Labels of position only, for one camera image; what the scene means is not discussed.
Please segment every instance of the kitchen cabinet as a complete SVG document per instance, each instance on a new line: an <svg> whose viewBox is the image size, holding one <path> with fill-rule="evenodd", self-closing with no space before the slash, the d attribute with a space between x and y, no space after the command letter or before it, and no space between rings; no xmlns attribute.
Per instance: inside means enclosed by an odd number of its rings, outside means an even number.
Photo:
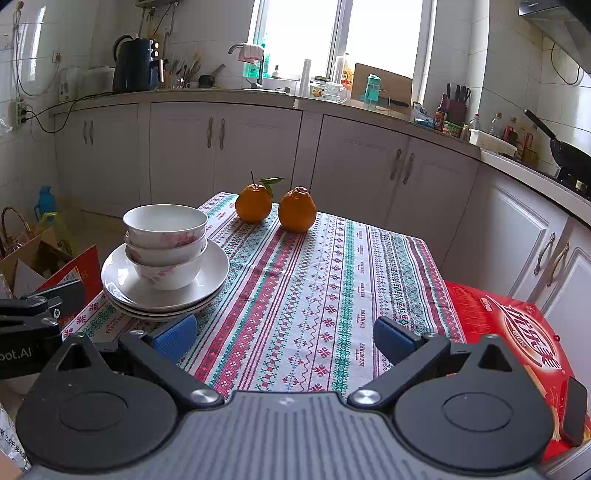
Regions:
<svg viewBox="0 0 591 480"><path fill-rule="evenodd" d="M551 268L536 292L535 303L566 353L574 374L591 391L591 231L574 218L557 244ZM587 398L591 410L591 395Z"/></svg>
<svg viewBox="0 0 591 480"><path fill-rule="evenodd" d="M213 190L240 193L251 180L283 177L273 185L279 202L291 189L301 112L255 105L220 105L214 138Z"/></svg>
<svg viewBox="0 0 591 480"><path fill-rule="evenodd" d="M301 112L207 102L153 103L150 184L154 203L199 206L218 192L240 193L255 177L284 177L289 191Z"/></svg>
<svg viewBox="0 0 591 480"><path fill-rule="evenodd" d="M56 134L60 183L81 210L122 216L139 205L138 106L73 112ZM66 114L56 115L63 125Z"/></svg>
<svg viewBox="0 0 591 480"><path fill-rule="evenodd" d="M441 267L460 224L479 162L413 138L386 230L425 240Z"/></svg>
<svg viewBox="0 0 591 480"><path fill-rule="evenodd" d="M214 121L218 105L153 103L150 108L150 187L153 203L199 207L213 191Z"/></svg>
<svg viewBox="0 0 591 480"><path fill-rule="evenodd" d="M410 138L324 116L311 195L316 208L384 227Z"/></svg>
<svg viewBox="0 0 591 480"><path fill-rule="evenodd" d="M441 274L455 283L530 300L568 217L535 191L481 164Z"/></svg>

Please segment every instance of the glass cup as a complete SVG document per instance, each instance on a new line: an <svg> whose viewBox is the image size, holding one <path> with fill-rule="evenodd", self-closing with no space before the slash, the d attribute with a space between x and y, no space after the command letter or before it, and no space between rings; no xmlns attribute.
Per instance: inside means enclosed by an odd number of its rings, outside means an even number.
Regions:
<svg viewBox="0 0 591 480"><path fill-rule="evenodd" d="M348 99L348 90L340 83L326 82L326 100L334 103L345 103Z"/></svg>

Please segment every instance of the screw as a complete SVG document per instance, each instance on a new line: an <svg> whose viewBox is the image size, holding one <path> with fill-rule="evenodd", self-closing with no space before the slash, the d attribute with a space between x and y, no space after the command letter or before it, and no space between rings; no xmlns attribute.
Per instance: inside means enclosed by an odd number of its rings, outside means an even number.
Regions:
<svg viewBox="0 0 591 480"><path fill-rule="evenodd" d="M363 389L357 390L351 394L351 400L357 405L375 405L381 399L382 395L380 395L375 390Z"/></svg>

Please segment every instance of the blue gripper pad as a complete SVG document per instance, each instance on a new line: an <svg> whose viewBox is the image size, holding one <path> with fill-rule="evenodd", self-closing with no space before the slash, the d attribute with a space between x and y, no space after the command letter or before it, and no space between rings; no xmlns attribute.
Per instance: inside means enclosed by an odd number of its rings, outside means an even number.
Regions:
<svg viewBox="0 0 591 480"><path fill-rule="evenodd" d="M374 344L380 352L392 363L404 360L417 349L418 335L406 328L396 325L384 317L378 318L374 323Z"/></svg>
<svg viewBox="0 0 591 480"><path fill-rule="evenodd" d="M189 315L171 329L154 338L152 348L175 364L193 346L197 339L197 319Z"/></svg>

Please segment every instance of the frying pan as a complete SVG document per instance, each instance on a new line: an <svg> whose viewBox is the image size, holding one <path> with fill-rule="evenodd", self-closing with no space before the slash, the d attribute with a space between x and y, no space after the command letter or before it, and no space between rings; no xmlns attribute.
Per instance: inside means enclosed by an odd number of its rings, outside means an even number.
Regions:
<svg viewBox="0 0 591 480"><path fill-rule="evenodd" d="M527 118L535 123L542 132L550 137L550 150L556 163L577 179L588 183L591 181L591 157L578 148L559 141L548 126L529 110L525 111Z"/></svg>

